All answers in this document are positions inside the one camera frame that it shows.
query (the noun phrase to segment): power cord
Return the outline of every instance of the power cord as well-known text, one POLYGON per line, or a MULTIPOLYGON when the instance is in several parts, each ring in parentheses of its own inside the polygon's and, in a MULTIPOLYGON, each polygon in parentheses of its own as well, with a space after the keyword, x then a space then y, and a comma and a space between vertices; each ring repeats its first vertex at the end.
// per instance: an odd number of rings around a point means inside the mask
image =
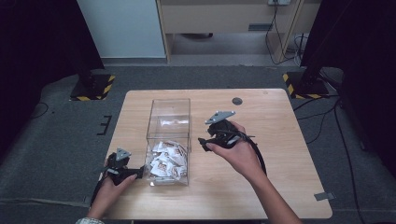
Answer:
POLYGON ((356 209, 358 210, 359 219, 361 220, 361 223, 365 224, 365 221, 364 221, 363 216, 361 214, 361 208, 359 206, 358 194, 356 193, 356 184, 355 184, 355 176, 353 174, 352 161, 350 159, 349 150, 347 148, 346 139, 345 139, 343 131, 341 129, 340 121, 338 120, 337 109, 336 108, 334 109, 334 116, 335 116, 335 121, 337 122, 338 131, 340 132, 341 138, 343 140, 344 149, 346 151, 346 157, 347 157, 347 162, 348 162, 348 165, 349 165, 350 177, 351 177, 351 180, 352 180, 353 198, 354 198, 354 201, 355 201, 356 209))
POLYGON ((328 111, 326 111, 326 112, 324 112, 324 113, 320 113, 320 114, 311 115, 311 116, 308 116, 308 117, 305 117, 305 118, 297 119, 297 120, 301 120, 301 119, 310 119, 310 118, 313 118, 313 117, 316 117, 316 116, 323 115, 322 120, 321 120, 321 122, 320 122, 319 132, 318 132, 317 136, 316 136, 313 140, 311 140, 311 141, 309 141, 309 142, 306 142, 307 144, 311 144, 311 143, 315 142, 316 140, 318 140, 318 138, 319 138, 319 136, 320 136, 320 134, 321 134, 321 130, 322 130, 322 127, 323 127, 323 121, 324 121, 324 119, 326 118, 326 115, 329 114, 329 113, 331 113, 331 112, 337 107, 339 101, 340 101, 340 99, 338 99, 338 100, 335 102, 334 106, 333 106, 331 109, 329 109, 328 111))
POLYGON ((327 99, 327 98, 336 97, 336 96, 339 96, 339 95, 328 95, 327 97, 320 97, 320 98, 310 99, 309 101, 307 101, 307 102, 305 102, 305 103, 303 103, 303 104, 298 105, 297 107, 295 107, 295 108, 293 109, 293 111, 296 111, 296 110, 300 109, 301 107, 303 107, 304 105, 307 105, 307 104, 309 104, 309 103, 311 103, 311 102, 314 102, 314 101, 316 101, 316 100, 327 99))
MULTIPOLYGON (((301 106, 306 105, 306 104, 309 104, 310 102, 313 102, 313 101, 315 101, 315 100, 316 100, 316 99, 313 99, 313 100, 311 100, 311 101, 305 102, 304 104, 298 106, 296 109, 301 108, 301 106)), ((348 148, 347 148, 346 139, 345 139, 345 137, 344 137, 344 134, 343 134, 343 131, 342 131, 342 129, 341 129, 341 125, 340 125, 340 122, 339 122, 339 119, 338 119, 338 116, 337 116, 337 106, 339 105, 340 102, 341 102, 341 98, 338 99, 338 100, 335 102, 334 106, 333 106, 330 110, 328 110, 328 111, 326 111, 326 112, 324 112, 324 113, 319 113, 319 114, 312 115, 312 116, 308 116, 308 117, 301 118, 301 119, 310 119, 310 118, 313 118, 313 117, 315 117, 315 116, 323 115, 323 118, 322 118, 321 123, 320 123, 319 133, 317 134, 317 136, 316 136, 313 140, 311 140, 310 142, 307 142, 307 144, 310 144, 310 143, 312 143, 312 142, 314 142, 314 141, 316 141, 316 140, 318 139, 318 137, 319 137, 319 135, 320 135, 320 133, 321 133, 321 130, 322 130, 323 120, 325 119, 325 117, 326 117, 326 115, 327 115, 328 113, 330 113, 330 112, 333 111, 334 117, 335 117, 335 121, 336 121, 336 123, 337 123, 337 128, 338 128, 338 131, 339 131, 339 133, 340 133, 340 135, 341 135, 341 138, 342 138, 342 141, 343 141, 343 145, 344 145, 344 149, 345 149, 345 152, 346 152, 346 157, 347 157, 348 166, 349 166, 349 172, 350 172, 351 181, 352 181, 352 190, 353 190, 353 197, 354 197, 355 206, 356 206, 356 208, 357 208, 358 215, 359 215, 359 219, 361 220, 361 223, 362 223, 362 224, 365 224, 364 218, 363 218, 363 216, 362 216, 362 214, 361 214, 361 208, 360 208, 360 206, 359 206, 358 195, 357 195, 357 192, 356 192, 356 183, 355 183, 355 176, 354 176, 353 168, 352 168, 352 161, 351 161, 351 159, 350 159, 350 155, 349 155, 349 150, 348 150, 348 148)))
POLYGON ((49 108, 50 108, 46 103, 43 103, 43 102, 38 103, 38 105, 44 105, 44 106, 46 107, 46 109, 45 109, 44 112, 41 113, 40 115, 37 115, 37 116, 35 116, 35 117, 30 117, 30 119, 37 119, 37 118, 40 118, 41 116, 45 115, 45 114, 47 113, 47 111, 49 110, 49 108))
POLYGON ((307 39, 308 37, 304 36, 304 34, 302 34, 300 36, 294 36, 294 44, 297 47, 297 49, 294 52, 294 63, 299 67, 301 67, 302 54, 304 53, 304 50, 302 50, 302 48, 303 48, 303 41, 305 38, 307 39), (298 38, 301 38, 300 45, 297 44, 298 38))
POLYGON ((282 49, 282 55, 283 55, 283 57, 285 57, 286 60, 284 60, 284 61, 282 61, 282 62, 279 62, 279 63, 276 63, 276 62, 274 61, 274 59, 273 59, 273 57, 272 57, 272 54, 271 54, 270 47, 268 46, 268 33, 269 33, 270 29, 268 29, 267 32, 266 32, 266 34, 265 34, 265 46, 266 46, 267 49, 268 49, 268 52, 269 52, 269 54, 270 54, 270 58, 271 58, 271 61, 273 62, 273 64, 282 64, 282 63, 284 63, 284 62, 286 62, 286 61, 289 61, 289 60, 294 59, 294 57, 292 57, 292 58, 286 57, 286 55, 285 55, 285 53, 284 53, 284 50, 283 50, 282 39, 280 38, 280 33, 279 33, 279 31, 277 30, 277 26, 276 26, 277 5, 278 5, 277 0, 274 0, 274 11, 275 11, 275 12, 274 12, 274 17, 273 17, 273 19, 272 19, 272 21, 271 21, 271 26, 270 26, 270 27, 272 28, 272 27, 274 26, 274 27, 276 28, 277 37, 278 37, 278 39, 279 39, 280 47, 281 47, 281 49, 282 49))

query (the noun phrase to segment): acrylic container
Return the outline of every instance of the acrylic container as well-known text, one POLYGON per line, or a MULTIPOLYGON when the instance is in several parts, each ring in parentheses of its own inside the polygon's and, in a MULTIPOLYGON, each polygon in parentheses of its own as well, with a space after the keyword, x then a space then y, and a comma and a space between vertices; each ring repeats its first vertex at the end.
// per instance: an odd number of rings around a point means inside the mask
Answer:
POLYGON ((189 184, 190 138, 190 99, 153 100, 146 157, 146 177, 151 186, 189 184))

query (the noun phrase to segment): table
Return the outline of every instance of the table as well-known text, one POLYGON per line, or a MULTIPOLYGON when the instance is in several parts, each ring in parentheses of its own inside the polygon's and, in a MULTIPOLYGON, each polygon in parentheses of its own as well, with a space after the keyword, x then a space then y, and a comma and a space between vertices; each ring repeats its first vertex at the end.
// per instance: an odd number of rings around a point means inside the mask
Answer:
POLYGON ((209 138, 209 119, 217 110, 234 110, 229 118, 243 125, 265 160, 268 177, 300 218, 328 218, 327 200, 288 95, 281 89, 129 91, 107 156, 122 147, 132 152, 129 168, 145 162, 149 112, 153 99, 191 99, 190 184, 150 187, 138 179, 108 211, 112 219, 266 219, 252 187, 231 165, 204 152, 198 137, 209 138), (239 97, 243 103, 234 105, 239 97))

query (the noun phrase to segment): sleeve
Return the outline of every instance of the sleeve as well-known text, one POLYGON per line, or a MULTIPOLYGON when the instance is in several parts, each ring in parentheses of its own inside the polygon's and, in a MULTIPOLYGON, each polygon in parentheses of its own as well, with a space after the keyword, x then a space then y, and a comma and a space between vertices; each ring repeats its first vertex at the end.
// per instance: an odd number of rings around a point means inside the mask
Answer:
POLYGON ((103 221, 91 218, 91 217, 84 217, 79 219, 76 224, 105 224, 103 221))

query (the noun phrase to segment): black curtain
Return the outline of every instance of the black curtain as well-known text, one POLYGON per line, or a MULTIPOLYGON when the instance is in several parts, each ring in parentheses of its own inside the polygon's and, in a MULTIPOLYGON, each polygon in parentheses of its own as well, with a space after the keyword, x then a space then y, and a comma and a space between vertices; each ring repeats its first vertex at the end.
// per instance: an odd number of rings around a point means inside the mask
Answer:
POLYGON ((364 149, 396 176, 396 1, 322 0, 302 61, 341 68, 339 91, 364 149))
POLYGON ((0 158, 47 84, 104 68, 76 0, 0 0, 0 158), (74 49, 71 57, 66 49, 74 49))

